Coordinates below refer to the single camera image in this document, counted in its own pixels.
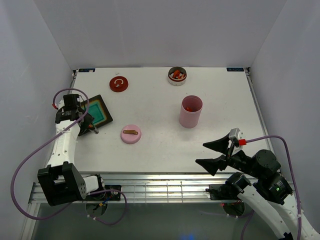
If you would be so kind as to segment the left blue label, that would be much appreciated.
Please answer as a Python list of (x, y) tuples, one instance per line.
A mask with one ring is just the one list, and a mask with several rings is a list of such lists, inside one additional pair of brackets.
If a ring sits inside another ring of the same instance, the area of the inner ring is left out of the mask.
[(94, 73), (95, 72), (95, 68), (79, 68), (78, 72), (79, 73)]

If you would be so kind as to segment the aluminium frame rail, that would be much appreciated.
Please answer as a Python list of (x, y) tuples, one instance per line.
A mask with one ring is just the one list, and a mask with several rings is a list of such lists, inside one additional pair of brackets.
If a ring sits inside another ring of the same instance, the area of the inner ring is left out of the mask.
[(210, 174), (101, 173), (106, 185), (120, 185), (127, 203), (209, 203), (209, 185), (225, 183), (232, 172)]

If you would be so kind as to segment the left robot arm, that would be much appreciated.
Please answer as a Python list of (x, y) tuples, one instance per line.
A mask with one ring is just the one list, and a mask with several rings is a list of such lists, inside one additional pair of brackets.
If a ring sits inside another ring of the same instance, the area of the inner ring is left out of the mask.
[(91, 124), (81, 120), (71, 128), (67, 127), (83, 113), (79, 110), (60, 109), (56, 114), (56, 133), (62, 135), (54, 141), (52, 155), (46, 167), (37, 173), (38, 182), (50, 206), (82, 201), (88, 194), (95, 200), (106, 195), (106, 187), (99, 174), (83, 177), (75, 166), (78, 135)]

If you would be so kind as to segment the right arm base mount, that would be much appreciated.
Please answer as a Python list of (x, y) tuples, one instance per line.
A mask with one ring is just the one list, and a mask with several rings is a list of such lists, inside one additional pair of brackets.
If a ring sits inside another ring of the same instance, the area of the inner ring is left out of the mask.
[(210, 184), (205, 191), (209, 193), (211, 200), (240, 200), (238, 194), (241, 192), (232, 185), (223, 184), (217, 186), (215, 184)]

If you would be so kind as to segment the right blue label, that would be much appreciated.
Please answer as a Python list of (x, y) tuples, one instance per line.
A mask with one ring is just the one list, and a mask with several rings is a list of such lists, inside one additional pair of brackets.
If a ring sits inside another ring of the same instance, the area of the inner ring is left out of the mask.
[(226, 70), (228, 72), (244, 72), (244, 68), (242, 67), (227, 67)]

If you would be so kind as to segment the black square food plate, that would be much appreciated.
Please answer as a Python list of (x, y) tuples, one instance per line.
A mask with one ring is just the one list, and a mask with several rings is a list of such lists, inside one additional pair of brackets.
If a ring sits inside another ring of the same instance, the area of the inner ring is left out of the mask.
[(100, 94), (89, 99), (88, 114), (94, 118), (91, 126), (95, 126), (97, 129), (113, 121), (113, 118)]

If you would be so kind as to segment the pink cylindrical container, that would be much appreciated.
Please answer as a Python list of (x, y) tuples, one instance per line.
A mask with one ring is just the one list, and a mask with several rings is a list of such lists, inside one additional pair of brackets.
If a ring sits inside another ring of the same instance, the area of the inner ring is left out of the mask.
[[(190, 107), (193, 112), (186, 110), (186, 107)], [(195, 95), (186, 96), (181, 102), (179, 123), (182, 127), (192, 129), (198, 125), (199, 118), (202, 112), (203, 102)]]

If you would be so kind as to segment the red round lid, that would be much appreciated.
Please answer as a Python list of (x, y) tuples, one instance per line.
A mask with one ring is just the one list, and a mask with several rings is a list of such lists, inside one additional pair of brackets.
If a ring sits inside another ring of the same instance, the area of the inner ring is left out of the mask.
[(109, 81), (109, 88), (116, 93), (121, 93), (129, 87), (129, 82), (124, 76), (115, 76)]

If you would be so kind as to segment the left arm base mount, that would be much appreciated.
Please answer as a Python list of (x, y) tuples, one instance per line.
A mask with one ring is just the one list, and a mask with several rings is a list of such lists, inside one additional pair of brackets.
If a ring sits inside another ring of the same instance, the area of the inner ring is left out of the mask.
[(99, 194), (90, 193), (90, 195), (86, 196), (85, 200), (105, 202), (105, 201), (119, 201), (121, 199), (122, 195), (118, 192), (122, 190), (121, 185), (105, 185), (104, 187), (94, 190), (93, 192), (99, 192), (102, 190), (109, 190), (109, 191), (102, 192)]

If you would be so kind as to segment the blue label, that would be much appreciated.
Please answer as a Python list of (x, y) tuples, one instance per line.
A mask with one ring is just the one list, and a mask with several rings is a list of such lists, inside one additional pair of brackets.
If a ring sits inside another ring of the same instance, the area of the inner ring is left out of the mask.
[(244, 68), (242, 67), (227, 67), (226, 70), (228, 72), (244, 72)]
[(78, 72), (79, 73), (94, 73), (95, 72), (95, 68), (79, 68)]

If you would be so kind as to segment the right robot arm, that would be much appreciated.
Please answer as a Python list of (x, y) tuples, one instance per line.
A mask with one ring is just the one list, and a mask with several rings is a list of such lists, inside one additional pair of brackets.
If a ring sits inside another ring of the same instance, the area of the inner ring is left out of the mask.
[(261, 149), (253, 156), (246, 155), (243, 146), (248, 143), (243, 132), (234, 128), (223, 138), (203, 144), (221, 153), (218, 158), (196, 159), (210, 175), (226, 167), (236, 170), (220, 187), (206, 189), (210, 198), (243, 201), (279, 240), (318, 240), (319, 232), (302, 211), (297, 184), (289, 184), (280, 173), (281, 164), (271, 150)]

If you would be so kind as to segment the metal bowl with red band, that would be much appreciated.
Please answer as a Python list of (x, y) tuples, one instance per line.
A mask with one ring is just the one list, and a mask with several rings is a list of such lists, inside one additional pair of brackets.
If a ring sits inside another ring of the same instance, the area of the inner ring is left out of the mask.
[(169, 69), (167, 73), (168, 82), (173, 86), (182, 86), (187, 79), (187, 71), (180, 66), (175, 66)]

